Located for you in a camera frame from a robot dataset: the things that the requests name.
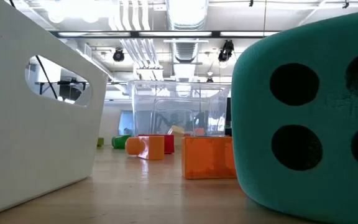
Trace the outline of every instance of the ceiling duct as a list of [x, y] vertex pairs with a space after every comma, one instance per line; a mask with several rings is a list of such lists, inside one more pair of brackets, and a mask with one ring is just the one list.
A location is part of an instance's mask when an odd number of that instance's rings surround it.
[[[165, 0], [170, 30], [203, 30], [208, 11], [208, 0]], [[173, 61], [191, 63], [197, 57], [200, 43], [172, 43]], [[174, 65], [177, 80], [191, 81], [195, 65]]]

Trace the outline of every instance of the light wood floor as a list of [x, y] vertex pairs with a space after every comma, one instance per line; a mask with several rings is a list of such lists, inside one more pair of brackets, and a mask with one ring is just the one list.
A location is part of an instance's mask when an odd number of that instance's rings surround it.
[[183, 180], [180, 153], [145, 161], [98, 149], [93, 175], [0, 213], [0, 223], [310, 223], [247, 198], [236, 179]]

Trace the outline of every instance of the giant foam dice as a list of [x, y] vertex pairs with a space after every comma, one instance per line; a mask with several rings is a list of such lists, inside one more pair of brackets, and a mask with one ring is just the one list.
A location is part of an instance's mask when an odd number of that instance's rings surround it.
[[358, 223], [358, 13], [267, 37], [236, 63], [239, 183], [268, 208]]

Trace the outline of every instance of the white wall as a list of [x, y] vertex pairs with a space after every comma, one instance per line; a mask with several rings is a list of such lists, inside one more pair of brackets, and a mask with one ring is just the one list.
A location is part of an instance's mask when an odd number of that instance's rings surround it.
[[119, 120], [122, 110], [132, 110], [131, 102], [104, 102], [99, 137], [104, 138], [104, 143], [107, 145], [111, 144], [112, 137], [118, 136]]

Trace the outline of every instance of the ceiling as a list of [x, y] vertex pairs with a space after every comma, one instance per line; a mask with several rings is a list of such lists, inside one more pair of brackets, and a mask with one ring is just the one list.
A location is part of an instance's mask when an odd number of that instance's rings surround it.
[[[18, 10], [23, 12], [33, 21], [47, 30], [111, 30], [108, 25], [110, 16], [109, 0], [99, 0], [106, 3], [106, 7], [100, 11], [101, 18], [95, 23], [87, 23], [80, 18], [68, 18], [59, 24], [49, 21], [42, 1], [14, 0]], [[331, 17], [358, 12], [358, 0], [349, 0], [349, 7], [342, 9], [344, 1], [337, 0], [267, 0], [266, 9], [264, 0], [255, 0], [253, 7], [249, 7], [249, 1], [210, 0], [206, 30], [287, 30], [310, 22], [316, 22]], [[166, 30], [167, 18], [164, 0], [149, 1], [149, 24], [153, 30]], [[115, 62], [112, 55], [103, 59], [101, 52], [113, 51], [116, 47], [122, 47], [118, 39], [77, 39], [79, 44], [87, 43], [93, 49], [93, 58], [100, 61], [108, 70], [133, 71], [133, 61], [126, 55], [123, 62]], [[229, 60], [226, 68], [219, 67], [218, 50], [224, 43], [224, 39], [209, 39], [208, 43], [201, 44], [199, 48], [198, 62], [195, 75], [205, 77], [208, 71], [212, 71], [217, 77], [230, 77], [236, 62], [236, 58], [258, 39], [233, 39], [235, 54]], [[154, 40], [158, 59], [164, 67], [164, 77], [172, 75], [172, 61], [170, 46], [163, 43], [162, 39]]]

